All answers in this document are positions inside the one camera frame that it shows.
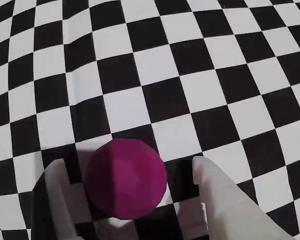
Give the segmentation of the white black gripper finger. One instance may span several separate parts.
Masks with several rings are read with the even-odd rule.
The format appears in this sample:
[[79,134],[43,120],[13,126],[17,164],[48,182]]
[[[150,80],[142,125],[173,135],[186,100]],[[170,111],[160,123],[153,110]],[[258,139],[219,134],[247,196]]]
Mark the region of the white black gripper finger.
[[52,161],[32,191],[31,239],[76,240],[78,234],[63,189],[69,183],[65,161]]

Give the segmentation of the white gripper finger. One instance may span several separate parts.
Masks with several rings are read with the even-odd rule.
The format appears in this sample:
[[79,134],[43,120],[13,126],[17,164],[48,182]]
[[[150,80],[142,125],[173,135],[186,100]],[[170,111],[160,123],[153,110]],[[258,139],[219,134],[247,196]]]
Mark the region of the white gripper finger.
[[215,163],[204,156],[192,159],[194,184],[205,204],[211,240],[288,240],[278,226]]

